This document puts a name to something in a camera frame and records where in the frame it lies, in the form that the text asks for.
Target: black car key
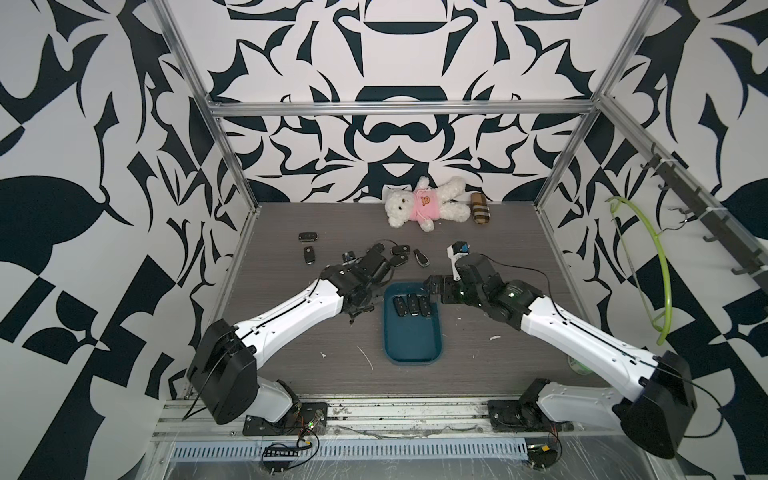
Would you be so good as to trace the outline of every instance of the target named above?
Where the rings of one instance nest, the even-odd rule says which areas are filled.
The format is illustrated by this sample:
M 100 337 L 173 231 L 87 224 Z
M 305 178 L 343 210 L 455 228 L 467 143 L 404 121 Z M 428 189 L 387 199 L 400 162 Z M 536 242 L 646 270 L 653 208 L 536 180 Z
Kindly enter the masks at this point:
M 409 253 L 411 253 L 410 245 L 395 245 L 392 247 L 392 255 L 408 255 Z
M 408 315 L 408 307 L 406 306 L 406 301 L 403 300 L 401 296 L 394 296 L 392 301 L 395 304 L 395 311 L 397 312 L 397 316 Z
M 307 265 L 315 263 L 315 249 L 312 247 L 304 247 L 304 261 Z
M 413 250 L 413 256 L 416 257 L 416 261 L 419 263 L 421 268 L 426 268 L 429 266 L 429 258 L 427 258 L 427 256 L 418 248 Z
M 416 316 L 421 312 L 421 310 L 419 310 L 419 298 L 415 293 L 408 294 L 408 311 L 413 316 Z
M 429 309 L 429 300 L 421 295 L 419 295 L 419 312 L 422 316 L 430 316 L 432 314 L 432 311 Z
M 399 255 L 395 255 L 394 257 L 389 259 L 389 265 L 398 267 L 408 262 L 408 254 L 407 253 L 401 253 Z
M 313 242 L 315 240 L 317 240 L 317 233 L 315 232 L 299 233 L 299 242 Z

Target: green tube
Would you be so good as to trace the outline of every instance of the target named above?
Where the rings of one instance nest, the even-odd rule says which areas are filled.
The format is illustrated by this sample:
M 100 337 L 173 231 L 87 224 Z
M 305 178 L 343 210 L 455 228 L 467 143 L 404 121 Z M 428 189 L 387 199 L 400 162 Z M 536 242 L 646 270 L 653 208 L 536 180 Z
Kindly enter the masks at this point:
M 672 283 L 670 281 L 670 269 L 667 265 L 667 256 L 664 255 L 664 248 L 661 246 L 661 242 L 659 241 L 659 235 L 656 233 L 656 230 L 654 229 L 654 226 L 650 224 L 650 221 L 647 219 L 645 214 L 637 208 L 637 205 L 633 204 L 629 200 L 627 200 L 624 197 L 611 197 L 607 202 L 616 200 L 617 202 L 621 202 L 621 204 L 627 204 L 629 205 L 629 208 L 635 212 L 637 215 L 637 218 L 640 219 L 641 222 L 643 222 L 643 225 L 645 225 L 645 229 L 648 230 L 648 233 L 650 234 L 650 238 L 653 239 L 654 245 L 656 245 L 656 251 L 659 253 L 659 263 L 661 264 L 661 277 L 664 280 L 664 326 L 659 329 L 659 327 L 656 326 L 656 320 L 659 318 L 653 320 L 652 325 L 653 327 L 660 331 L 661 334 L 659 335 L 659 339 L 656 341 L 657 345 L 663 345 L 664 340 L 667 339 L 667 334 L 670 332 L 670 328 L 672 328 Z M 621 204 L 612 204 L 611 205 L 611 212 L 613 214 L 616 213 L 619 206 Z

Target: plaid pouch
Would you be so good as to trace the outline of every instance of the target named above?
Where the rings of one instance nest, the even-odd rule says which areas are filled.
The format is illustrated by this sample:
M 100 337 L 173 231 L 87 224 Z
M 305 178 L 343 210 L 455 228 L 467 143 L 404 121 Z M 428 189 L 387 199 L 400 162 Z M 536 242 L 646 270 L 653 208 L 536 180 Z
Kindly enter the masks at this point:
M 491 221 L 491 209 L 488 208 L 485 195 L 479 192 L 472 194 L 472 218 L 480 225 Z

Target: black and white patterned wall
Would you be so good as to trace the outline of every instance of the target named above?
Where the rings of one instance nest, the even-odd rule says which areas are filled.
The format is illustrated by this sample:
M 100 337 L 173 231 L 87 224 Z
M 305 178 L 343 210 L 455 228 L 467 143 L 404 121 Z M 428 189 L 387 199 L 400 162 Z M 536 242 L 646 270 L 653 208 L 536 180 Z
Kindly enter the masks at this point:
M 624 73 L 622 106 L 687 165 L 696 179 L 765 244 L 768 124 L 768 5 L 760 0 L 669 0 Z M 641 165 L 645 160 L 600 118 L 545 206 L 590 317 L 613 335 L 691 365 L 699 409 L 679 456 L 690 478 L 768 474 L 768 296 L 699 222 L 662 233 L 674 307 L 667 341 L 656 345 L 606 199 L 629 198 L 657 231 L 678 228 L 684 204 Z M 664 311 L 657 252 L 642 223 L 618 211 L 632 263 L 653 316 Z
M 589 98 L 641 3 L 170 0 L 221 102 Z M 381 201 L 424 174 L 534 200 L 574 118 L 229 118 L 227 130 L 261 201 Z
M 227 118 L 259 201 L 378 202 L 453 176 L 489 200 L 536 198 L 576 114 Z
M 143 0 L 0 15 L 3 478 L 130 478 L 247 206 Z

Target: black cable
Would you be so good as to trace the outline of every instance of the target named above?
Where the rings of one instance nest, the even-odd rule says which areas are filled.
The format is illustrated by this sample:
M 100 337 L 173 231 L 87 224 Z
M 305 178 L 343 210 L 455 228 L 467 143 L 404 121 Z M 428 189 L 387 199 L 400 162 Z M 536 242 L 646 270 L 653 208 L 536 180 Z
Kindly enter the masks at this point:
M 315 458 L 315 455 L 317 455 L 317 452 L 320 451 L 320 437 L 318 437 L 317 434 L 315 432 L 313 432 L 312 430 L 306 430 L 306 431 L 308 433 L 311 433 L 312 435 L 314 435 L 315 439 L 317 439 L 317 448 L 315 449 L 314 452 L 312 452 L 312 455 L 310 455 L 310 457 L 307 460 L 304 460 L 303 462 L 297 463 L 295 465 L 291 465 L 288 468 L 284 468 L 281 472 L 287 472 L 288 470 L 290 470 L 292 468 L 298 468 L 301 465 L 304 465 L 309 460 L 312 460 L 313 458 Z M 304 432 L 304 429 L 302 429 L 302 432 L 299 433 L 299 438 L 296 439 L 296 446 L 295 447 L 289 447 L 288 445 L 286 445 L 286 444 L 284 444 L 282 442 L 275 442 L 275 443 L 269 444 L 267 447 L 265 447 L 264 450 L 261 451 L 261 465 L 263 465 L 263 467 L 266 468 L 266 464 L 264 463 L 264 454 L 266 453 L 267 449 L 269 449 L 270 447 L 281 446 L 281 447 L 284 447 L 285 449 L 294 450 L 294 451 L 298 451 L 298 452 L 302 452 L 304 450 L 311 449 L 312 448 L 312 443 L 310 443 L 309 445 L 305 445 L 305 446 L 300 446 L 299 445 L 299 442 L 301 442 L 301 440 L 303 438 L 303 435 L 301 435 L 303 432 Z
M 493 263 L 496 263 L 496 264 L 501 265 L 501 266 L 507 266 L 509 268 L 520 268 L 520 269 L 523 269 L 523 270 L 532 270 L 534 272 L 539 272 L 541 275 L 544 275 L 544 278 L 547 280 L 547 292 L 549 293 L 549 300 L 552 301 L 552 305 L 554 306 L 554 311 L 557 312 L 557 314 L 560 316 L 560 318 L 562 318 L 566 323 L 570 323 L 572 326 L 578 327 L 578 325 L 576 325 L 574 323 L 571 323 L 570 320 L 565 318 L 563 316 L 563 314 L 560 313 L 558 305 L 557 305 L 557 303 L 554 302 L 554 298 L 552 297 L 552 288 L 551 288 L 550 283 L 549 283 L 549 276 L 547 276 L 546 273 L 542 272 L 541 270 L 529 267 L 529 266 L 508 265 L 506 263 L 497 262 L 496 260 L 493 260 L 488 255 L 485 255 L 483 253 L 480 253 L 480 254 L 482 256 L 484 256 L 485 258 L 487 258 L 488 260 L 492 261 Z M 695 382 L 691 382 L 689 379 L 684 379 L 682 376 L 679 376 L 678 374 L 676 374 L 674 372 L 670 372 L 669 370 L 661 368 L 662 365 L 660 365 L 660 364 L 657 364 L 655 366 L 651 365 L 650 363 L 644 362 L 643 360 L 637 358 L 636 356 L 630 355 L 629 353 L 626 353 L 625 351 L 623 351 L 621 349 L 618 349 L 615 346 L 614 346 L 614 348 L 616 348 L 619 352 L 623 353 L 624 355 L 629 356 L 632 359 L 642 363 L 643 365 L 649 366 L 652 369 L 659 369 L 662 372 L 664 372 L 664 373 L 666 373 L 668 375 L 672 375 L 673 377 L 675 377 L 675 378 L 677 378 L 679 380 L 682 380 L 685 383 L 690 383 L 692 386 L 695 386 L 696 388 L 698 388 L 702 392 L 704 392 L 707 395 L 709 395 L 710 397 L 712 397 L 712 400 L 714 400 L 715 403 L 717 404 L 718 412 L 723 408 L 723 405 L 720 403 L 720 401 L 717 399 L 717 397 L 715 397 L 709 390 L 705 389 L 703 386 L 701 386 L 701 385 L 699 385 L 699 384 L 697 384 Z M 723 422 L 724 422 L 723 413 L 720 412 L 720 423 L 717 424 L 717 427 L 711 433 L 707 433 L 706 435 L 683 435 L 683 438 L 685 438 L 685 439 L 708 439 L 709 437 L 714 436 L 715 434 L 717 434 L 720 431 L 720 429 L 723 427 Z
M 637 361 L 642 363 L 643 365 L 649 366 L 651 368 L 659 369 L 659 370 L 661 370 L 662 372 L 664 372 L 664 373 L 666 373 L 668 375 L 672 375 L 676 379 L 682 380 L 685 383 L 689 383 L 692 386 L 695 386 L 696 388 L 698 388 L 702 392 L 704 392 L 707 395 L 709 395 L 710 397 L 712 397 L 712 400 L 714 400 L 715 403 L 717 404 L 717 411 L 720 413 L 720 423 L 717 424 L 717 427 L 712 432 L 707 433 L 706 435 L 683 435 L 684 439 L 708 439 L 709 437 L 715 436 L 715 434 L 717 434 L 720 431 L 720 429 L 723 428 L 723 422 L 725 421 L 725 417 L 723 417 L 723 413 L 720 411 L 723 408 L 723 404 L 720 403 L 720 400 L 718 400 L 716 396 L 712 395 L 712 392 L 710 392 L 709 390 L 705 389 L 703 386 L 699 385 L 698 383 L 691 382 L 689 379 L 684 379 L 683 377 L 679 376 L 675 372 L 670 372 L 667 369 L 661 368 L 662 365 L 653 366 L 650 363 L 644 362 L 643 360 L 640 360 L 640 359 L 637 359 Z
M 249 336 L 251 333 L 253 333 L 253 330 L 249 330 L 248 333 L 243 335 L 242 338 L 237 337 L 238 341 L 244 340 L 247 336 Z M 210 369 L 210 372 L 208 372 L 208 376 L 205 378 L 205 382 L 203 382 L 203 386 L 200 387 L 200 391 L 197 393 L 197 396 L 194 398 L 194 401 L 192 402 L 192 405 L 190 405 L 190 408 L 187 410 L 187 413 L 184 414 L 183 417 L 181 417 L 181 421 L 183 422 L 186 419 L 189 419 L 193 415 L 197 415 L 198 413 L 205 410 L 206 407 L 203 407 L 202 409 L 196 410 L 194 413 L 190 413 L 194 406 L 197 404 L 197 400 L 200 399 L 200 396 L 203 394 L 203 391 L 205 390 L 205 386 L 208 385 L 208 380 L 210 380 L 210 377 L 214 374 L 214 371 L 216 370 L 216 367 L 219 366 L 219 363 L 221 363 L 221 360 L 224 359 L 225 356 L 229 355 L 232 352 L 232 349 L 237 346 L 237 342 L 235 342 L 230 348 L 224 351 L 224 353 L 221 354 L 219 359 L 214 363 L 214 367 Z
M 382 240 L 384 240 L 385 242 L 393 243 L 395 245 L 395 247 L 399 247 L 400 246 L 399 243 L 395 242 L 394 240 L 390 240 L 389 238 L 379 238 L 378 240 L 374 240 L 373 243 L 380 243 Z
M 315 438 L 317 439 L 317 448 L 315 449 L 315 451 L 314 451 L 314 452 L 312 452 L 312 455 L 310 455 L 310 457 L 309 457 L 307 460 L 304 460 L 303 462 L 301 462 L 301 463 L 297 463 L 297 464 L 295 464 L 295 465 L 291 465 L 290 467 L 286 468 L 286 470 L 290 470 L 290 469 L 292 469 L 292 468 L 298 468 L 298 467 L 300 467 L 301 465 L 304 465 L 304 464 L 305 464 L 305 463 L 307 463 L 309 460 L 312 460 L 313 458 L 315 458 L 315 455 L 317 455 L 317 452 L 319 452 L 319 451 L 320 451 L 320 437 L 319 437 L 319 436 L 317 436 L 317 434 L 316 434 L 315 432 L 313 432 L 312 430 L 308 430 L 308 432 L 309 432 L 309 433 L 311 433 L 312 435 L 314 435 L 314 436 L 315 436 Z M 299 448 L 299 447 L 298 447 L 298 444 L 299 444 L 299 440 L 296 440 L 296 447 L 297 447 L 297 448 Z
M 570 323 L 570 322 L 571 322 L 570 320 L 568 320 L 567 318 L 565 318 L 565 317 L 563 316 L 563 314 L 562 314 L 562 313 L 560 313 L 560 309 L 558 308 L 558 305 L 557 305 L 557 303 L 555 303 L 555 302 L 554 302 L 554 297 L 552 296 L 552 286 L 551 286 L 551 285 L 550 285 L 550 283 L 549 283 L 549 276 L 548 276 L 546 273 L 542 272 L 541 270 L 539 270 L 539 269 L 537 269 L 537 268 L 533 268 L 533 267 L 531 267 L 531 266 L 508 265 L 508 264 L 506 264 L 506 263 L 497 262 L 496 260 L 493 260 L 491 257 L 489 257 L 488 255 L 485 255 L 484 253 L 480 253 L 480 254 L 481 254 L 482 256 L 484 256 L 485 258 L 487 258 L 488 260 L 492 261 L 493 263 L 496 263 L 497 265 L 501 265 L 501 266 L 508 266 L 509 268 L 519 268 L 519 269 L 523 269 L 523 270 L 530 270 L 530 271 L 532 271 L 532 272 L 539 272 L 541 275 L 544 275 L 544 278 L 547 280 L 547 293 L 549 293 L 549 300 L 550 300 L 550 301 L 552 301 L 552 306 L 554 307 L 554 311 L 555 311 L 555 312 L 556 312 L 556 313 L 557 313 L 557 314 L 560 316 L 560 318 L 562 318 L 562 319 L 563 319 L 563 320 L 564 320 L 566 323 Z

